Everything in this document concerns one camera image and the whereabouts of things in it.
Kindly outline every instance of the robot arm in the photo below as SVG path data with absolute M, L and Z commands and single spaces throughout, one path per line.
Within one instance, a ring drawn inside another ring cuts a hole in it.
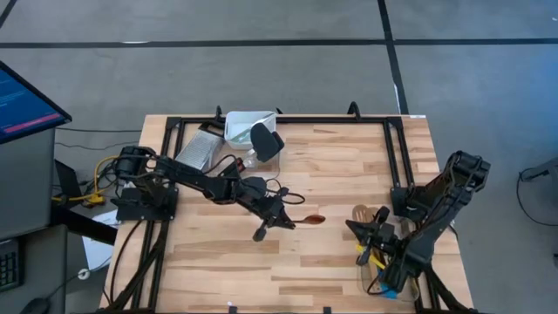
M 490 164 L 480 157 L 459 151 L 451 155 L 444 171 L 426 186 L 395 188 L 391 193 L 394 214 L 418 225 L 403 239 L 394 235 L 394 226 L 385 222 L 389 215 L 386 207 L 378 211 L 372 222 L 346 221 L 366 247 L 357 264 L 368 263 L 371 249 L 379 249 L 391 258 L 380 277 L 380 282 L 391 290 L 401 292 L 409 276 L 418 277 L 424 271 L 436 279 L 434 284 L 439 290 L 447 292 L 440 293 L 446 303 L 453 304 L 455 310 L 464 310 L 463 305 L 453 302 L 453 296 L 432 269 L 434 244 L 473 194 L 485 186 L 489 169 Z
M 155 161 L 154 167 L 148 166 L 150 160 Z M 296 225 L 282 203 L 289 190 L 282 188 L 277 194 L 268 195 L 263 178 L 241 178 L 242 163 L 242 159 L 236 158 L 215 177 L 210 177 L 196 168 L 159 156 L 151 148 L 124 147 L 115 164 L 115 174 L 121 180 L 131 181 L 135 188 L 125 188 L 122 197 L 112 202 L 119 206 L 119 215 L 147 212 L 155 215 L 168 213 L 167 216 L 173 217 L 178 192 L 166 183 L 175 182 L 202 192 L 215 204 L 238 203 L 260 217 L 262 226 L 255 232 L 254 241 L 263 240 L 266 228 L 294 229 Z

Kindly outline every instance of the wire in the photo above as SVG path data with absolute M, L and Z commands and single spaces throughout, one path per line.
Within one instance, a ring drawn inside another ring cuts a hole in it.
M 415 301 L 419 300 L 419 297 L 420 297 L 419 278 L 418 278 L 418 277 L 417 277 L 417 278 L 414 278 L 413 280 L 411 280 L 411 283 L 412 283 L 414 289 L 418 292 L 418 293 L 417 293 L 417 296 L 415 297 L 415 299 L 412 300 L 413 302 L 415 302 Z
M 109 145 L 109 146 L 107 146 L 107 147 L 100 147 L 100 148 L 97 148 L 97 147 L 85 147 L 85 146 L 81 146 L 81 145 L 78 145 L 78 144 L 75 144 L 75 145 L 67 145 L 67 144 L 64 144 L 64 143 L 61 143 L 61 142 L 56 142 L 56 143 L 54 143 L 54 145 L 60 145 L 60 146 L 67 147 L 67 148 L 82 148 L 82 149 L 92 150 L 92 151 L 104 151 L 104 150 L 107 150 L 107 149 L 112 148 L 112 147 L 117 147 L 117 146 L 122 146 L 122 145 L 128 145 L 128 144 L 137 144 L 137 143 L 138 143 L 137 140 L 133 140 L 133 141 L 128 141 L 128 142 L 116 143 L 116 144 Z
M 99 183 L 99 168 L 105 162 L 107 162 L 109 160 L 116 160 L 118 158 L 119 158 L 118 155 L 108 156 L 108 157 L 102 159 L 101 161 L 99 161 L 97 163 L 97 166 L 95 166 L 95 170 L 94 170 L 94 173 L 93 173 L 93 186 L 95 188 L 95 194 L 97 194 L 99 192 L 99 185 L 98 185 L 98 183 Z
M 128 241 L 130 241 L 133 231 L 135 231 L 138 228 L 141 222 L 142 221 L 136 222 L 136 224 L 132 227 L 132 230 L 130 230 L 130 233 L 126 236 L 126 239 L 124 239 L 124 242 L 122 243 L 122 247 L 120 248 L 119 254 L 116 256 L 116 261 L 114 262 L 114 268 L 112 269 L 112 280 L 111 280 L 111 289 L 110 289 L 111 303 L 114 302 L 114 280 L 116 279 L 116 270 L 119 267 L 120 258 L 122 257 L 122 252 L 124 252 L 124 249 L 128 244 Z
M 88 200 L 90 198 L 92 198 L 93 196 L 99 196 L 100 193 L 105 192 L 111 185 L 109 184 L 106 188 L 102 188 L 99 189 L 98 187 L 98 182 L 99 182 L 99 168 L 101 167 L 101 165 L 103 165 L 105 162 L 109 161 L 109 160 L 116 160 L 118 159 L 119 156 L 118 155 L 113 155 L 113 156 L 109 156 L 106 157 L 104 159 L 102 159 L 101 161 L 99 161 L 97 163 L 97 165 L 95 166 L 95 170 L 93 172 L 93 188 L 94 188 L 94 193 L 88 194 L 88 195 L 83 195 L 83 196 L 79 196 L 79 197 L 70 197 L 68 198 L 68 201 L 85 201 Z M 51 198 L 53 201 L 62 201 L 61 197 L 52 197 Z
M 357 244 L 357 251 L 359 253 L 363 253 L 364 252 L 364 247 L 360 244 Z M 370 254 L 370 257 L 368 257 L 368 262 L 373 262 L 381 270 L 385 270 L 385 265 L 382 262 L 380 262 L 373 254 Z
M 275 179 L 275 178 L 271 178 L 271 179 L 267 179 L 267 180 L 265 181 L 266 185 L 267 185 L 267 183 L 270 182 L 270 181 L 275 181 L 275 182 L 277 183 L 277 185 L 279 186 L 279 189 L 275 191 L 275 190 L 266 188 L 265 191 L 263 191 L 263 190 L 261 190 L 259 187 L 256 187 L 256 186 L 253 186 L 253 185 L 251 185 L 251 184 L 248 184 L 248 183 L 246 183 L 246 182 L 243 181 L 243 180 L 241 180 L 240 183 L 243 184 L 243 185 L 245 185 L 245 186 L 247 186 L 247 187 L 251 187 L 251 188 L 253 188 L 253 189 L 255 189 L 255 190 L 258 190 L 258 191 L 260 191 L 260 192 L 266 192 L 266 196 L 267 196 L 269 193 L 273 193 L 273 194 L 275 194 L 275 195 L 279 195 L 279 192 L 280 192 L 281 189 L 282 189 L 281 182 L 279 182 L 279 180 L 277 180 L 277 179 Z M 287 195 L 298 197 L 298 198 L 300 199 L 300 201 L 285 201 L 285 200 L 284 200 L 284 197 L 287 196 Z M 286 195 L 282 195 L 282 196 L 281 196 L 281 202 L 284 203 L 284 204 L 289 204 L 289 205 L 300 205 L 300 204 L 303 204 L 303 203 L 306 202 L 306 198 L 305 198 L 304 196 L 298 194 L 298 193 L 288 192 Z
M 150 171 L 150 172 L 146 172 L 146 173 L 138 174 L 138 175 L 121 174 L 120 179 L 122 179 L 124 181 L 131 180 L 131 179 L 138 180 L 138 179 L 146 178 L 146 177 L 150 177 L 150 176 L 157 177 L 157 176 L 161 176 L 161 174 L 156 173 L 154 171 Z
M 89 199 L 89 198 L 91 198 L 95 195 L 99 195 L 100 193 L 105 192 L 107 189 L 108 188 L 100 189 L 99 191 L 97 191 L 97 193 L 91 193 L 89 195 L 83 195 L 83 196 L 80 196 L 80 197 L 70 197 L 70 198 L 68 198 L 68 201 L 84 201 L 84 200 L 87 200 L 87 199 Z M 62 198 L 61 197 L 52 197 L 51 200 L 62 201 Z
M 61 131 L 72 131 L 72 132 L 84 132 L 84 133 L 139 133 L 141 130 L 86 130 L 77 129 L 70 127 L 57 127 L 57 130 Z
M 122 195 L 119 194 L 119 188 L 120 188 L 120 185 L 118 183 L 116 183 L 116 188 L 114 189 L 114 194 L 116 195 L 116 197 L 122 198 Z
M 449 225 L 450 230 L 455 234 L 455 238 L 459 240 L 459 235 L 457 234 L 457 230 L 455 229 L 454 226 Z
M 521 201 L 521 198 L 520 198 L 520 181 L 521 181 L 521 176 L 523 175 L 523 173 L 530 170 L 530 169 L 532 169 L 532 168 L 527 168 L 527 169 L 521 171 L 519 176 L 517 177 L 517 184 L 515 185 L 515 195 L 517 196 L 517 202 L 520 204 L 520 208 L 523 211 L 523 213 L 525 213 L 527 218 L 529 218 L 532 222 L 534 222 L 536 224 L 540 224 L 542 226 L 547 226 L 547 227 L 558 227 L 558 224 L 547 223 L 547 222 L 539 222 L 538 220 L 534 219 L 523 207 L 523 202 Z
M 111 299 L 108 298 L 108 295 L 106 294 L 105 287 L 103 287 L 103 295 L 105 296 L 106 301 L 107 301 L 109 304 L 112 304 Z
M 277 153 L 277 174 L 271 179 L 277 179 L 281 175 L 281 152 Z
M 108 185 L 106 187 L 99 187 L 99 189 L 105 189 L 105 188 L 109 188 L 111 187 L 113 184 L 116 183 L 116 181 L 118 180 L 118 178 L 116 177 L 115 173 L 112 173 L 112 175 L 115 176 L 115 178 L 113 180 L 109 180 L 106 176 L 109 174 L 105 174 L 104 178 L 108 181 Z
M 105 267 L 105 266 L 106 266 L 106 265 L 105 265 L 106 262 L 108 262 L 108 261 L 110 261 L 110 260 L 111 260 L 111 257 L 105 259 L 105 261 L 102 262 L 102 263 L 101 263 L 99 266 L 97 266 L 96 268 L 94 268 L 94 269 L 92 269 L 92 270 L 88 270 L 88 271 L 89 271 L 89 272 L 95 272 L 95 271 L 97 271 L 97 270 L 100 270 L 100 269 L 102 269 L 103 267 Z M 66 279 L 66 281 L 64 281 L 63 283 L 61 283 L 61 284 L 60 284 L 53 292 L 51 292 L 51 293 L 48 295 L 48 297 L 46 297 L 46 298 L 47 298 L 47 299 L 50 299 L 52 296 L 54 296 L 54 295 L 60 290 L 60 288 L 66 286 L 70 281 L 76 279 L 77 277 L 79 277 L 79 273 L 76 274 L 76 275 L 74 275 L 74 276 L 71 276 L 69 279 Z
M 210 172 L 214 171 L 220 164 L 222 164 L 223 161 L 225 161 L 229 157 L 233 157 L 236 161 L 236 156 L 234 156 L 233 154 L 228 154 L 225 157 L 221 158 L 219 161 L 217 161 L 217 163 L 213 167 L 205 171 L 203 174 L 209 174 Z
M 99 174 L 99 181 L 106 178 L 106 176 L 109 174 L 108 173 L 109 171 L 114 170 L 114 162 L 115 162 L 115 160 L 113 160 L 111 163 L 109 163 L 105 167 L 103 167 L 103 170 L 101 170 L 101 173 Z M 85 182 L 87 187 L 85 188 L 84 194 L 89 194 L 89 193 L 91 193 L 91 191 L 93 191 L 93 183 L 94 183 L 93 179 Z
M 370 292 L 370 290 L 372 289 L 372 286 L 374 285 L 374 283 L 376 283 L 378 281 L 379 278 L 380 278 L 380 274 L 378 273 L 378 275 L 374 278 L 374 280 L 372 280 L 372 282 L 368 286 L 368 289 L 366 289 L 366 293 L 368 293 L 369 296 L 381 296 L 381 295 L 391 291 L 391 288 L 388 288 L 386 290 L 379 291 L 379 292 Z

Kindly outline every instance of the yellow cable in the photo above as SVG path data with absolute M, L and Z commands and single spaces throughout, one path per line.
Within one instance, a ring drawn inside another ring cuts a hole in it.
M 70 197 L 70 198 L 68 199 L 68 201 L 83 201 L 83 200 L 87 200 L 88 198 L 90 198 L 90 197 L 92 197 L 92 196 L 95 196 L 95 195 L 98 195 L 99 193 L 103 193 L 103 192 L 105 192 L 105 191 L 106 191 L 106 188 L 103 188 L 103 189 L 100 189 L 99 191 L 97 191 L 97 193 L 91 193 L 91 194 L 89 194 L 89 195 L 83 195 L 83 196 L 80 196 L 80 197 Z M 61 198 L 61 197 L 52 197 L 51 199 L 52 199 L 53 201 L 62 201 L 62 198 Z
M 115 159 L 117 159 L 117 158 L 119 158 L 118 155 L 108 156 L 108 157 L 102 159 L 101 161 L 99 161 L 99 162 L 97 163 L 97 166 L 95 166 L 95 172 L 93 173 L 93 185 L 94 185 L 94 187 L 95 187 L 95 193 L 94 193 L 95 195 L 98 194 L 98 193 L 100 193 L 100 192 L 99 192 L 99 187 L 97 186 L 97 179 L 98 179 L 98 176 L 99 176 L 99 175 L 98 175 L 98 173 L 99 173 L 99 168 L 100 168 L 101 165 L 103 165 L 105 162 L 107 162 L 107 161 L 109 161 L 109 160 L 115 160 Z
M 364 252 L 364 248 L 362 245 L 357 244 L 357 251 L 359 253 Z M 373 262 L 376 264 L 376 266 L 378 266 L 381 270 L 385 269 L 385 265 L 382 264 L 382 262 L 380 262 L 373 254 L 370 254 L 370 257 L 368 258 L 368 262 Z
M 80 197 L 71 197 L 71 198 L 68 199 L 68 201 L 84 201 L 84 200 L 87 200 L 87 199 L 89 199 L 89 198 L 91 198 L 91 197 L 93 197 L 93 196 L 95 196 L 95 195 L 99 195 L 99 193 L 105 192 L 105 191 L 107 190 L 107 188 L 103 188 L 103 189 L 100 189 L 100 190 L 99 190 L 99 186 L 98 186 L 99 168 L 100 168 L 105 162 L 107 162 L 107 161 L 109 161 L 109 160 L 115 160 L 115 159 L 117 159 L 117 158 L 119 158 L 118 155 L 106 157 L 106 158 L 102 159 L 101 161 L 99 161 L 99 162 L 97 163 L 97 166 L 95 166 L 95 172 L 93 173 L 93 186 L 94 186 L 94 188 L 95 188 L 95 192 L 94 192 L 94 193 L 91 193 L 91 194 L 89 194 L 89 195 L 83 195 L 83 196 L 80 196 Z M 52 197 L 51 199 L 52 199 L 53 201 L 62 201 L 62 198 L 60 198 L 60 197 Z

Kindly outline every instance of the wooden table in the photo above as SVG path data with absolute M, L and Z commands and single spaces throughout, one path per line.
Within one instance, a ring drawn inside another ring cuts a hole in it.
M 415 181 L 426 184 L 439 172 L 427 121 L 409 116 L 402 119 Z M 159 152 L 166 120 L 166 115 L 148 115 L 139 144 Z M 188 125 L 184 145 L 196 129 L 197 125 Z M 351 219 L 355 205 L 391 206 L 392 181 L 382 126 L 278 124 L 277 132 L 285 142 L 277 179 L 306 197 L 303 205 L 287 205 L 288 214 L 293 220 L 310 214 L 324 215 L 327 220 L 317 226 L 299 225 L 296 230 L 273 228 L 263 242 L 253 242 L 251 237 L 260 224 L 257 217 L 238 205 L 214 205 L 201 193 L 180 186 L 157 312 L 227 312 L 231 304 L 239 312 L 321 312 L 324 306 L 333 312 L 414 312 L 410 301 L 365 294 L 355 265 L 356 241 L 344 224 Z M 399 176 L 405 178 L 395 130 L 392 137 Z M 173 155 L 172 145 L 169 155 Z M 278 169 L 270 164 L 257 174 L 274 177 Z M 113 261 L 133 225 L 120 226 Z M 144 230 L 142 223 L 126 246 L 115 294 L 137 269 Z M 107 290 L 113 265 L 105 283 Z M 459 247 L 450 231 L 436 244 L 433 266 L 456 298 L 473 306 Z M 144 306 L 150 284 L 148 274 L 141 300 Z M 424 285 L 421 290 L 425 307 L 429 307 Z M 104 298 L 101 306 L 106 306 Z

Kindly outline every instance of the yellow object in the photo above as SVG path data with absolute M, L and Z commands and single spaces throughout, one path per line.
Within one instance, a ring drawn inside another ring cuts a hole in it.
M 99 161 L 97 163 L 97 166 L 95 166 L 95 172 L 93 173 L 93 186 L 95 188 L 94 193 L 91 193 L 89 195 L 83 195 L 83 196 L 80 196 L 80 197 L 70 197 L 68 199 L 68 201 L 85 201 L 85 200 L 87 200 L 91 204 L 102 204 L 102 203 L 104 203 L 105 202 L 105 197 L 103 195 L 99 195 L 99 194 L 105 192 L 107 190 L 107 188 L 103 188 L 103 189 L 99 190 L 99 186 L 98 186 L 99 168 L 105 162 L 107 162 L 109 160 L 115 160 L 117 158 L 119 158 L 118 155 L 106 157 L 106 158 L 102 159 L 101 161 Z M 60 197 L 52 197 L 51 199 L 53 201 L 62 201 L 62 198 L 60 198 Z
M 103 195 L 92 195 L 87 199 L 88 205 L 102 205 L 105 204 L 105 197 Z
M 357 244 L 357 251 L 359 253 L 364 252 L 364 248 L 362 245 Z M 373 254 L 370 254 L 370 258 L 368 258 L 368 262 L 373 262 L 374 264 L 376 264 L 376 266 L 378 266 L 381 270 L 385 269 L 385 265 L 382 264 L 382 262 L 380 262 Z

